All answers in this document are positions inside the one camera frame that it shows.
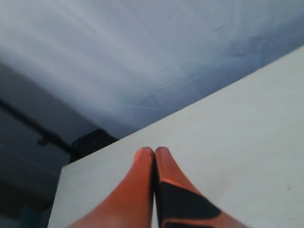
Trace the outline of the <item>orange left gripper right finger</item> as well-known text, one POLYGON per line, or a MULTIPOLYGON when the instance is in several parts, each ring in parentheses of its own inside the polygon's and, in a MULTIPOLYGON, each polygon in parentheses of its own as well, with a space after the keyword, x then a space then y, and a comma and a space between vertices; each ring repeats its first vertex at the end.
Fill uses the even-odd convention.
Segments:
POLYGON ((157 216, 160 228, 236 228, 238 221, 226 214, 189 181, 170 151, 155 151, 158 184, 157 216))

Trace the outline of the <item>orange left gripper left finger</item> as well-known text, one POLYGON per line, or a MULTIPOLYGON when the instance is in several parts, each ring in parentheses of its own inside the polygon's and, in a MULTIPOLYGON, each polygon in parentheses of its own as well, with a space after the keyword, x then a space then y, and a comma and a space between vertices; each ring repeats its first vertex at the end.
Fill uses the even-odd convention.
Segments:
POLYGON ((154 152, 140 148, 127 175, 109 196, 70 228, 150 228, 154 152))

